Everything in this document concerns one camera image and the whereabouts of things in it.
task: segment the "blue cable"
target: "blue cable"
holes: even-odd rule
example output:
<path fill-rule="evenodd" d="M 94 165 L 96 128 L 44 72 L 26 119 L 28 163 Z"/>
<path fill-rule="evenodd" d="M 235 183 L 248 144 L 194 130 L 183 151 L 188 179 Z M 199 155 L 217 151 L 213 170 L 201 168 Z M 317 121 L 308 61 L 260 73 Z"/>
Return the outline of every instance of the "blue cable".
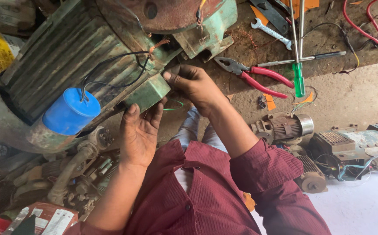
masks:
<path fill-rule="evenodd" d="M 338 180 L 345 181 L 345 180 L 343 180 L 343 175 L 346 173 L 346 169 L 347 169 L 347 167 L 352 166 L 352 167 L 357 167 L 357 168 L 363 168 L 363 170 L 362 170 L 362 172 L 363 172 L 364 169 L 366 169 L 366 168 L 369 166 L 369 164 L 370 164 L 374 159 L 376 159 L 376 158 L 378 158 L 378 156 L 377 156 L 377 157 L 374 157 L 374 158 L 371 158 L 369 161 L 367 161 L 367 163 L 366 163 L 364 166 L 358 166 L 358 165 L 345 165 L 345 166 L 343 166 L 343 171 L 341 171 L 340 174 L 338 175 Z"/>

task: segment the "red wire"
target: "red wire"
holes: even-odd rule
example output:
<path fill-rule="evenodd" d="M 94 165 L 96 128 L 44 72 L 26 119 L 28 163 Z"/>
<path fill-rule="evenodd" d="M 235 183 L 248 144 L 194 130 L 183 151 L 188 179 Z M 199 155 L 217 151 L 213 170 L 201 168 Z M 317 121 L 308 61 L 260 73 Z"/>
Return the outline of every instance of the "red wire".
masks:
<path fill-rule="evenodd" d="M 378 31 L 378 25 L 376 23 L 376 21 L 374 20 L 373 16 L 371 15 L 370 13 L 370 7 L 373 3 L 377 2 L 378 0 L 373 0 L 369 3 L 369 5 L 367 6 L 366 8 L 366 14 L 367 14 L 367 17 L 369 18 L 369 20 L 372 22 L 373 26 L 376 28 L 376 30 Z"/>
<path fill-rule="evenodd" d="M 374 38 L 373 36 L 371 36 L 370 34 L 366 33 L 365 31 L 363 31 L 361 28 L 357 27 L 357 25 L 355 25 L 351 20 L 350 18 L 348 17 L 347 13 L 346 13 L 346 6 L 347 6 L 347 0 L 344 0 L 344 4 L 343 4 L 343 16 L 344 18 L 347 20 L 347 22 L 352 25 L 353 28 L 355 28 L 357 31 L 359 31 L 361 34 L 363 34 L 364 36 L 366 36 L 367 38 L 370 38 L 371 40 L 375 41 L 377 44 L 378 44 L 378 40 L 376 38 Z"/>

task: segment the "red plier handle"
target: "red plier handle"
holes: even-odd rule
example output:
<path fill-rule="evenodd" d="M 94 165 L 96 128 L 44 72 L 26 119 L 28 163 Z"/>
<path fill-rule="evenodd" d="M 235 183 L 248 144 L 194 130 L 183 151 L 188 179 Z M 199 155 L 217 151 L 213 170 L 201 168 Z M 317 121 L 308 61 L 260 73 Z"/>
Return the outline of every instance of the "red plier handle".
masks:
<path fill-rule="evenodd" d="M 265 68 L 261 68 L 261 67 L 251 67 L 251 70 L 246 71 L 246 72 L 266 75 L 266 76 L 269 76 L 271 78 L 274 78 L 274 79 L 280 81 L 281 83 L 285 84 L 286 86 L 288 86 L 290 88 L 295 88 L 295 85 L 291 81 L 289 81 L 284 76 L 282 76 L 282 75 L 278 74 L 277 72 L 270 70 L 270 69 L 265 69 Z M 256 88 L 257 90 L 259 90 L 261 92 L 264 92 L 266 94 L 269 94 L 271 96 L 275 96 L 275 97 L 278 97 L 278 98 L 281 98 L 281 99 L 286 99 L 288 97 L 285 94 L 275 92 L 273 90 L 270 90 L 269 88 L 264 87 L 263 85 L 258 83 L 256 80 L 254 80 L 252 77 L 250 77 L 246 72 L 242 72 L 241 75 L 240 75 L 240 78 L 245 79 L 245 81 L 247 83 L 249 83 L 250 86 Z"/>

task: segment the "blue capacitor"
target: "blue capacitor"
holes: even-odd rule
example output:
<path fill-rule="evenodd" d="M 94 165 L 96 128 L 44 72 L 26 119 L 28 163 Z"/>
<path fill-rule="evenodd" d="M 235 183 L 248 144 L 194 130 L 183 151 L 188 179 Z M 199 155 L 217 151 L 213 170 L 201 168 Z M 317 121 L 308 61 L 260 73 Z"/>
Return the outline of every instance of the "blue capacitor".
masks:
<path fill-rule="evenodd" d="M 82 98 L 80 88 L 68 88 L 42 116 L 43 124 L 56 133 L 75 135 L 100 114 L 98 100 L 86 92 L 89 101 Z"/>

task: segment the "maroon shirt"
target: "maroon shirt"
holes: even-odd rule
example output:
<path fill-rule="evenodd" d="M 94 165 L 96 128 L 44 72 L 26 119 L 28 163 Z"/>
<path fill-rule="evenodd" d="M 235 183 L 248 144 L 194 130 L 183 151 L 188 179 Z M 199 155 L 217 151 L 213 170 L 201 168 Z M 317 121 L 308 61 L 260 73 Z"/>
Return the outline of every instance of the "maroon shirt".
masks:
<path fill-rule="evenodd" d="M 189 194 L 174 174 L 180 167 L 193 170 Z M 240 190 L 251 193 L 268 234 L 331 234 L 293 181 L 302 173 L 297 158 L 263 139 L 234 159 L 196 141 L 184 153 L 175 140 L 155 153 L 124 231 L 84 222 L 67 234 L 261 234 Z"/>

